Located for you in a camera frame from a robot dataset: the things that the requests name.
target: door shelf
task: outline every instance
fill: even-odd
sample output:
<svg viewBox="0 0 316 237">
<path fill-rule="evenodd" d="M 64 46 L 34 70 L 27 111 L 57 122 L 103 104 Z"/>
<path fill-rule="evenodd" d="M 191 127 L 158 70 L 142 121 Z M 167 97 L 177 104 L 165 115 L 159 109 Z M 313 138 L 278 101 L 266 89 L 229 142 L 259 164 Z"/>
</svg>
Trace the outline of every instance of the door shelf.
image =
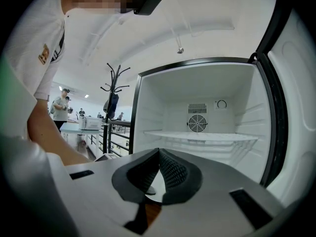
<svg viewBox="0 0 316 237">
<path fill-rule="evenodd" d="M 145 134 L 187 140 L 205 141 L 249 141 L 258 140 L 258 137 L 238 133 L 205 133 L 205 132 L 170 132 L 170 131 L 144 131 Z"/>
</svg>

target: railing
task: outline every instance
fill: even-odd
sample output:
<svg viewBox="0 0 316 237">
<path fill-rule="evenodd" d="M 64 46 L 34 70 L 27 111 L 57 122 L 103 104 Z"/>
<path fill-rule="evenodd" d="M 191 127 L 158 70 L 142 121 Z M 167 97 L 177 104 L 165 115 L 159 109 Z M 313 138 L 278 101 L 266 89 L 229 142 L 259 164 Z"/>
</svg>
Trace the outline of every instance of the railing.
<svg viewBox="0 0 316 237">
<path fill-rule="evenodd" d="M 121 153 L 116 152 L 114 150 L 114 145 L 126 150 L 127 152 L 129 152 L 129 148 L 127 146 L 123 146 L 118 144 L 117 142 L 112 141 L 112 135 L 116 135 L 118 137 L 124 138 L 129 140 L 129 137 L 126 136 L 125 134 L 130 132 L 130 122 L 127 121 L 111 121 L 109 120 L 109 125 L 108 126 L 104 126 L 108 128 L 108 132 L 107 132 L 107 136 L 108 136 L 108 140 L 107 140 L 107 150 L 104 151 L 104 139 L 103 139 L 103 135 L 99 135 L 100 137 L 102 137 L 102 139 L 99 140 L 99 143 L 102 145 L 102 148 L 99 147 L 99 149 L 101 151 L 103 151 L 104 153 L 106 151 L 108 151 L 109 154 L 115 154 L 119 157 L 122 157 Z M 91 135 L 91 144 L 95 144 L 95 142 L 93 141 L 93 138 L 96 139 L 96 137 L 94 135 Z"/>
<path fill-rule="evenodd" d="M 116 155 L 121 157 L 122 156 L 121 154 L 114 151 L 114 148 L 112 148 L 112 144 L 116 145 L 117 147 L 122 148 L 128 152 L 129 152 L 129 148 L 112 141 L 112 134 L 129 140 L 129 137 L 127 137 L 123 134 L 130 132 L 130 122 L 119 121 L 119 120 L 118 121 L 109 120 L 108 123 L 109 123 L 109 125 L 108 125 L 108 152 L 109 152 L 109 154 L 113 153 L 113 154 L 116 154 Z"/>
</svg>

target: white ceiling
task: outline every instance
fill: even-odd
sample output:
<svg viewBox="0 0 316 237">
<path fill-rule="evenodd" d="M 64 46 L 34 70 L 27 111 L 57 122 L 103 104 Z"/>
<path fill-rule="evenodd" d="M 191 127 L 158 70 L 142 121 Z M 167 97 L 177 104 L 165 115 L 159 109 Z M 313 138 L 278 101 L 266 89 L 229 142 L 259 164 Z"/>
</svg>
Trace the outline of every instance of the white ceiling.
<svg viewBox="0 0 316 237">
<path fill-rule="evenodd" d="M 144 77 L 143 83 L 150 85 L 155 94 L 167 101 L 197 97 L 230 98 L 250 82 L 252 76 L 253 67 L 249 64 L 204 64 Z"/>
<path fill-rule="evenodd" d="M 150 16 L 95 15 L 74 9 L 66 16 L 66 53 L 54 78 L 104 103 L 100 89 L 121 64 L 119 105 L 131 106 L 137 75 L 162 65 L 203 57 L 248 58 L 257 48 L 276 0 L 162 0 Z M 183 54 L 177 54 L 180 36 Z"/>
</svg>

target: coat rack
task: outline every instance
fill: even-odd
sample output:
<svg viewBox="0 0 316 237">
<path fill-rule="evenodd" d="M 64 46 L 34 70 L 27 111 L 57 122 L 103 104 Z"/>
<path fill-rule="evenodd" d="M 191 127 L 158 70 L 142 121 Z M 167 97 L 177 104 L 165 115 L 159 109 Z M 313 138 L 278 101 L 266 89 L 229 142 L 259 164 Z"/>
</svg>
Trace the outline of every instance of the coat rack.
<svg viewBox="0 0 316 237">
<path fill-rule="evenodd" d="M 107 65 L 111 68 L 111 80 L 112 80 L 112 82 L 111 82 L 111 85 L 109 85 L 109 84 L 105 84 L 106 86 L 109 86 L 110 87 L 110 89 L 109 90 L 106 90 L 106 89 L 104 89 L 103 87 L 100 87 L 101 89 L 103 89 L 104 91 L 106 91 L 106 92 L 110 92 L 110 95 L 109 95 L 109 99 L 108 99 L 108 107 L 107 107 L 107 112 L 106 112 L 106 115 L 105 115 L 105 124 L 104 124 L 104 129 L 103 129 L 103 153 L 105 154 L 106 152 L 107 152 L 107 137 L 108 137 L 108 126 L 109 126 L 109 109 L 110 109 L 110 107 L 111 107 L 111 105 L 112 105 L 112 96 L 113 96 L 113 94 L 114 93 L 118 93 L 118 92 L 120 92 L 120 91 L 122 91 L 121 89 L 120 90 L 118 90 L 119 88 L 125 88 L 125 87 L 129 87 L 129 85 L 127 85 L 127 86 L 121 86 L 121 87 L 117 87 L 116 88 L 116 84 L 117 84 L 117 81 L 118 81 L 118 78 L 119 78 L 119 76 L 123 73 L 123 72 L 125 72 L 126 70 L 129 70 L 130 68 L 128 68 L 128 69 L 125 69 L 125 70 L 123 70 L 122 72 L 119 72 L 119 70 L 120 70 L 120 65 L 119 65 L 119 67 L 118 67 L 118 69 L 117 69 L 117 71 L 115 72 L 114 71 L 114 69 L 110 66 L 110 64 L 109 63 L 107 63 Z"/>
</svg>

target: floor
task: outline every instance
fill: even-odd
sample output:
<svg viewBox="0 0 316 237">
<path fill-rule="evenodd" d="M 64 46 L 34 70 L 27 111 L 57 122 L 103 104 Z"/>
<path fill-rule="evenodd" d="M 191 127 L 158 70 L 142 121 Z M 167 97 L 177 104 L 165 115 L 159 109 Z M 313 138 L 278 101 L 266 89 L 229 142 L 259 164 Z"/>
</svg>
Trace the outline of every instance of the floor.
<svg viewBox="0 0 316 237">
<path fill-rule="evenodd" d="M 68 144 L 88 159 L 95 160 L 95 156 L 93 155 L 91 150 L 89 148 L 86 148 L 85 142 L 82 141 L 85 140 L 85 136 L 81 136 L 82 140 L 80 140 L 78 137 L 79 136 L 76 134 L 68 134 Z"/>
<path fill-rule="evenodd" d="M 145 210 L 147 216 L 147 224 L 149 228 L 161 212 L 161 206 L 155 203 L 147 203 L 145 204 Z"/>
</svg>

